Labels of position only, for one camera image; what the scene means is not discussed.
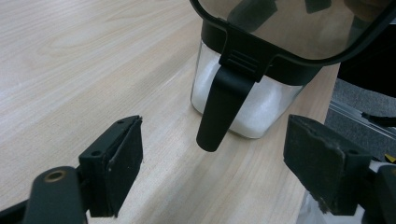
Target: white powder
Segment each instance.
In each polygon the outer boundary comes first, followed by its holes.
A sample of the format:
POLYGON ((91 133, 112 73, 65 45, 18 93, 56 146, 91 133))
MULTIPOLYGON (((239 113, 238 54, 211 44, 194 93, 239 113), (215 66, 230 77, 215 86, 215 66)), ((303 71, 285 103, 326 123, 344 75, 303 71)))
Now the white powder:
MULTIPOLYGON (((201 44, 199 62, 191 92, 191 103, 203 113, 213 78, 219 70, 220 55, 201 44)), ((231 130, 249 138, 260 138, 265 131, 285 112, 302 86, 288 86, 264 76, 254 84, 243 103, 231 130)))

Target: clear glass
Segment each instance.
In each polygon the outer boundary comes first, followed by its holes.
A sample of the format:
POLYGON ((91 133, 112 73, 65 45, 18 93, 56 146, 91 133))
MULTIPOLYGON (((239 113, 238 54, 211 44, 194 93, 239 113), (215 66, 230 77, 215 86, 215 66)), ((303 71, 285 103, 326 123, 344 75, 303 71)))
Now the clear glass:
POLYGON ((333 57, 350 47, 391 0, 199 0, 215 18, 300 57, 333 57))
MULTIPOLYGON (((213 78, 220 68, 220 54, 201 42, 192 85, 191 103, 201 114, 213 78)), ((256 83, 243 103, 230 130, 248 138, 261 138, 268 128, 285 112, 303 86, 288 86, 264 76, 256 83)))

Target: light wood surface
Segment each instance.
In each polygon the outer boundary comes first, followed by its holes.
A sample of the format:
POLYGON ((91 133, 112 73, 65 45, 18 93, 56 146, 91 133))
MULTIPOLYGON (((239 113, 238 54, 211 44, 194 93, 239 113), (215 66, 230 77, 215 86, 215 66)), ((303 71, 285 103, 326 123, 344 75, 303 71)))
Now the light wood surface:
POLYGON ((187 0, 3 1, 0 209, 26 200, 42 172, 77 167, 113 122, 140 115, 144 161, 120 216, 89 223, 295 223, 304 187, 283 162, 287 117, 325 119, 338 65, 264 138, 227 133, 204 152, 190 103, 201 22, 187 0))

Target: transparent container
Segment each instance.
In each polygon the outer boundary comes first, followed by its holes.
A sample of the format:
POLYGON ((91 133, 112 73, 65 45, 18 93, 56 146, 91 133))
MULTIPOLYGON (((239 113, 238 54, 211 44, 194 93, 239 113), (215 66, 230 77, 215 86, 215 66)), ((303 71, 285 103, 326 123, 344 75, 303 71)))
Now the transparent container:
MULTIPOLYGON (((201 114, 213 78, 220 68, 219 58, 220 54, 201 42, 191 91, 191 104, 201 114)), ((303 86, 288 86, 264 76, 260 83, 254 84, 230 130, 247 138, 263 137, 302 89, 303 86)))

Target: wood grain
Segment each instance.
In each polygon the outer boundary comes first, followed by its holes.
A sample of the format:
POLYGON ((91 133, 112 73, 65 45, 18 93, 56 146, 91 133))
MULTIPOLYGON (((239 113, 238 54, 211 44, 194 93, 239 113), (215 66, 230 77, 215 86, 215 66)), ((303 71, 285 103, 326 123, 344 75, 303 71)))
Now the wood grain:
POLYGON ((294 223, 304 187, 283 162, 289 113, 323 121, 325 67, 262 139, 195 143, 202 20, 189 1, 5 1, 0 8, 0 209, 42 172, 78 166, 109 125, 143 117, 144 162, 118 218, 90 223, 294 223))

